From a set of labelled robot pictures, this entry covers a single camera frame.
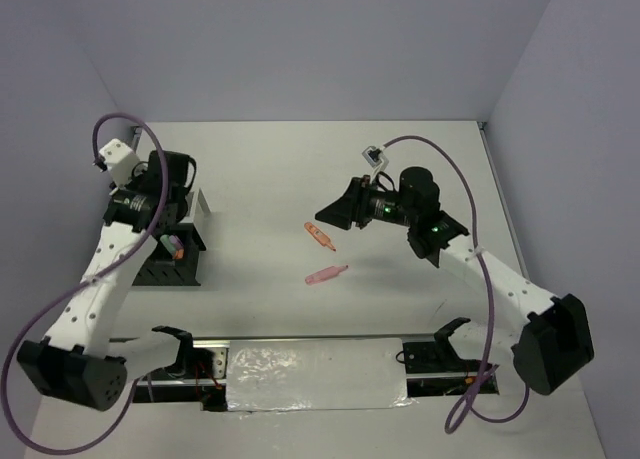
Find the orange highlighter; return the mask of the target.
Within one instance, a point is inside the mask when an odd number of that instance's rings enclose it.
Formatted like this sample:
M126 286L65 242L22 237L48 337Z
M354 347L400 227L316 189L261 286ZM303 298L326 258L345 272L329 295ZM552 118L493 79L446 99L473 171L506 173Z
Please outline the orange highlighter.
M322 247L328 248L332 252L336 251L336 247L332 243L331 238L325 234L321 229L311 222L304 224L304 229L318 242Z

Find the green highlighter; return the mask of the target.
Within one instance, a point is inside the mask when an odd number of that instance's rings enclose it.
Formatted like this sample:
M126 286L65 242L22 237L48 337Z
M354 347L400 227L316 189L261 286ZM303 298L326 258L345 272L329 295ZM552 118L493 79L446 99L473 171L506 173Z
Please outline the green highlighter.
M165 249L169 252L174 250L173 243L168 235L162 235L160 237L160 243L165 247Z

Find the purple highlighter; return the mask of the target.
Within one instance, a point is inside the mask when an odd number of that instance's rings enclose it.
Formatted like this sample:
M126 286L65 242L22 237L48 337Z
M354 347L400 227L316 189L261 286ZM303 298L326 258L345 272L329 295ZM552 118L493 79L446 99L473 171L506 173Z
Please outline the purple highlighter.
M182 242L180 241L180 239L176 235L171 235L169 237L169 243L173 247L175 254L177 254L179 251L181 251L183 249Z

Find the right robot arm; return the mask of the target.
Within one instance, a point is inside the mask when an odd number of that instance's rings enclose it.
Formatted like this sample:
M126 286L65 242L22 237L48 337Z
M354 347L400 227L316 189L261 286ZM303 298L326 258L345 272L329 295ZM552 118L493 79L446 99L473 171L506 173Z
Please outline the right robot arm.
M317 221L349 230L377 220L407 229L413 253L478 293L490 293L494 309L511 323L515 371L534 392L548 396L594 359L586 308L572 294L558 297L480 249L471 233L442 210L432 173L403 170L397 190L368 176L351 179L341 197L316 213Z

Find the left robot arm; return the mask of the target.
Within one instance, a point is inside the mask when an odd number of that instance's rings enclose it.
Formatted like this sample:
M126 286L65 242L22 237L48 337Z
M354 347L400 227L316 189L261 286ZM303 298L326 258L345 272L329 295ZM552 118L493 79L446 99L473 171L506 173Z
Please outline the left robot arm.
M110 409L125 385L163 369L175 378L196 364L193 336L155 326L126 343L114 344L119 310L134 286L197 285L206 246L189 220L197 200L192 191L196 161L187 154L128 152L111 165L125 174L114 186L94 256L56 322L38 341L24 341L17 362L44 396L98 411Z

